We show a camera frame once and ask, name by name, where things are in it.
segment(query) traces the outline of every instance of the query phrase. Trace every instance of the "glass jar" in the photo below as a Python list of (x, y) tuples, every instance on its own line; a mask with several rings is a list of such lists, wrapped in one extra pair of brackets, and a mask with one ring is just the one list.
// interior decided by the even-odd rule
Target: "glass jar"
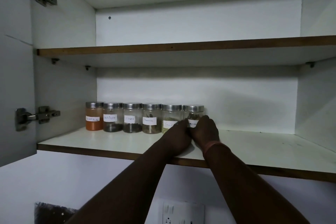
[(124, 128), (126, 133), (142, 131), (142, 103), (123, 103)]
[(182, 105), (162, 105), (162, 133), (182, 120)]
[(142, 104), (142, 132), (146, 134), (157, 134), (161, 132), (162, 111), (161, 104)]
[(89, 131), (103, 129), (103, 105), (104, 102), (86, 102), (85, 103), (85, 127)]
[(104, 131), (118, 132), (123, 130), (123, 103), (104, 103)]
[(204, 115), (204, 105), (184, 105), (183, 119), (188, 119), (189, 128), (196, 127), (198, 120)]

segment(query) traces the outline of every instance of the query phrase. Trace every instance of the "jar lid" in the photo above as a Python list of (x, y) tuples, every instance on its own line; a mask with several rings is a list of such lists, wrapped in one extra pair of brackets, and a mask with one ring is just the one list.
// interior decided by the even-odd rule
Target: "jar lid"
[(162, 104), (159, 103), (144, 103), (142, 104), (142, 108), (146, 110), (160, 110)]
[(204, 105), (184, 105), (183, 111), (187, 112), (204, 112)]
[(86, 108), (102, 108), (104, 106), (104, 102), (86, 102)]
[(162, 105), (164, 111), (181, 111), (182, 105)]
[(123, 103), (120, 102), (110, 102), (110, 103), (104, 103), (105, 109), (118, 109), (123, 108)]
[(141, 109), (142, 103), (137, 102), (130, 102), (130, 103), (123, 103), (124, 109)]

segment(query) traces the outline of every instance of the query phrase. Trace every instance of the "hand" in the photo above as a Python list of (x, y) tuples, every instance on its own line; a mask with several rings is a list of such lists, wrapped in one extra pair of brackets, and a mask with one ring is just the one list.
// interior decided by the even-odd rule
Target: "hand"
[(199, 119), (195, 128), (190, 128), (191, 137), (204, 150), (209, 141), (219, 141), (215, 122), (205, 115)]
[(187, 128), (188, 124), (187, 119), (181, 120), (161, 137), (160, 140), (166, 144), (172, 156), (181, 154), (191, 144), (191, 137)]

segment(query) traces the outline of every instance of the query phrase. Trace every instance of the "red wristband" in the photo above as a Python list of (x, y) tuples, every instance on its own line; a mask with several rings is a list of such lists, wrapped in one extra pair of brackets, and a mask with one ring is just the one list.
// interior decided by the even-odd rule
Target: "red wristband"
[(227, 149), (230, 150), (230, 148), (228, 146), (226, 146), (225, 144), (221, 143), (220, 141), (209, 141), (206, 143), (206, 145), (204, 146), (204, 150), (203, 150), (203, 158), (205, 159), (205, 154), (207, 153), (207, 151), (213, 146), (213, 145), (222, 145), (224, 147), (226, 147)]

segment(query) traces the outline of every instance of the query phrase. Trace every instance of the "person's right arm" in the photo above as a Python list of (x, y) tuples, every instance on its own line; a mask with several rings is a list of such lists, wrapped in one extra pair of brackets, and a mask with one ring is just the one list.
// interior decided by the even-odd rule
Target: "person's right arm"
[[(208, 116), (203, 116), (190, 131), (202, 150), (209, 141), (219, 141), (218, 129)], [(309, 223), (291, 203), (229, 148), (215, 144), (205, 153), (205, 160), (237, 224)]]

